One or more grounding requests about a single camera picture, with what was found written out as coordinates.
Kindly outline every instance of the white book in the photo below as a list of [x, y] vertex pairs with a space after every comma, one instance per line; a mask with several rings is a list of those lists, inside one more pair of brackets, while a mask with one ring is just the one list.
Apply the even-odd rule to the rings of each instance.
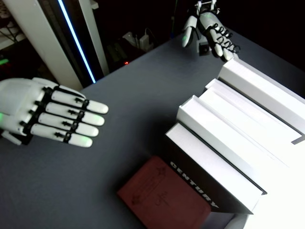
[[219, 79], [305, 134], [305, 100], [240, 59], [228, 61]]
[[166, 134], [196, 164], [205, 170], [233, 197], [252, 211], [262, 195], [262, 191], [223, 160], [181, 124], [176, 124]]
[[218, 96], [234, 105], [240, 111], [245, 113], [248, 117], [257, 122], [272, 136], [279, 138], [281, 141], [292, 142], [301, 137], [301, 134], [294, 129], [265, 111], [260, 106], [256, 105], [231, 87], [227, 86], [223, 82], [213, 79], [206, 86], [207, 89], [212, 90]]
[[193, 96], [181, 105], [177, 119], [268, 191], [272, 178], [279, 170], [278, 161], [205, 108], [199, 98]]
[[274, 136], [272, 130], [262, 126], [211, 89], [205, 91], [200, 99], [209, 111], [242, 134], [252, 144], [262, 147], [261, 149], [273, 160], [277, 158], [278, 163], [282, 162], [289, 167], [292, 165], [296, 152], [293, 151], [294, 145], [291, 142]]

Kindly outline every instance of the white robotic hand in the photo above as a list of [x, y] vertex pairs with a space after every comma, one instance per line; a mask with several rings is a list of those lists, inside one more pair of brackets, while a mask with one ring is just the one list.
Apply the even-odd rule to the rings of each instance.
[[184, 26], [184, 36], [182, 46], [186, 47], [191, 44], [193, 40], [193, 32], [198, 31], [204, 36], [200, 39], [197, 45], [207, 43], [205, 52], [211, 47], [215, 56], [221, 57], [224, 61], [232, 58], [238, 58], [238, 51], [240, 47], [230, 41], [232, 33], [222, 25], [216, 17], [219, 9], [216, 8], [216, 0], [213, 1], [199, 1], [195, 5], [195, 12], [191, 15]]
[[105, 122], [95, 113], [106, 114], [109, 110], [105, 104], [87, 100], [73, 89], [41, 78], [1, 81], [0, 98], [2, 136], [18, 145], [18, 135], [38, 135], [90, 147], [90, 137], [99, 133], [95, 126]]

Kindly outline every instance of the gray table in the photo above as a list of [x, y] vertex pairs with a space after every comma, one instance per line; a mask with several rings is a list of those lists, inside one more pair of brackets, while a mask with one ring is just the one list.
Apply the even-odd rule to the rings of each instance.
[[[28, 146], [0, 139], [0, 228], [142, 229], [116, 191], [162, 147], [178, 105], [215, 78], [222, 61], [182, 49], [181, 37], [83, 90], [110, 111], [89, 149], [34, 137]], [[240, 58], [302, 94], [305, 73], [235, 34]], [[203, 228], [223, 229], [213, 213]]]

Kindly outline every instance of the blue light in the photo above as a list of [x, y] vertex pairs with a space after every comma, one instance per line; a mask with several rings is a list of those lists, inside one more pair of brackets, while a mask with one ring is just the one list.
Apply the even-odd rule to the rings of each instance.
[[77, 36], [76, 36], [76, 34], [75, 34], [74, 28], [73, 28], [73, 26], [72, 26], [72, 24], [71, 24], [71, 21], [70, 21], [70, 18], [69, 18], [69, 16], [68, 16], [68, 13], [67, 13], [67, 11], [66, 11], [66, 8], [65, 8], [65, 6], [64, 6], [64, 4], [63, 4], [63, 2], [62, 2], [62, 0], [58, 0], [58, 3], [59, 3], [59, 5], [61, 6], [62, 13], [63, 13], [63, 15], [65, 16], [65, 19], [66, 19], [66, 21], [67, 21], [67, 23], [68, 23], [68, 26], [69, 26], [70, 31], [71, 31], [71, 33], [72, 33], [72, 36], [73, 36], [73, 38], [74, 38], [74, 40], [75, 40], [75, 43], [76, 43], [76, 45], [77, 45], [77, 48], [78, 48], [78, 50], [80, 51], [81, 57], [82, 57], [82, 59], [84, 60], [84, 63], [85, 63], [85, 65], [86, 65], [86, 67], [87, 67], [87, 70], [88, 70], [88, 72], [89, 72], [89, 75], [90, 75], [90, 77], [91, 77], [91, 79], [92, 79], [92, 82], [95, 83], [96, 81], [95, 81], [94, 76], [93, 76], [93, 74], [92, 74], [92, 72], [91, 72], [91, 69], [90, 69], [90, 67], [89, 67], [89, 65], [88, 65], [87, 59], [86, 59], [86, 57], [85, 57], [85, 54], [84, 54], [84, 52], [82, 51], [81, 44], [79, 43], [78, 38], [77, 38]]

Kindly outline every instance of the brown leather book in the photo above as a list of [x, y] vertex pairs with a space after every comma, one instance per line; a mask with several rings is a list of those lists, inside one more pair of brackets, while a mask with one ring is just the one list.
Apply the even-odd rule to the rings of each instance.
[[149, 229], [198, 229], [211, 212], [210, 205], [157, 156], [118, 195]]

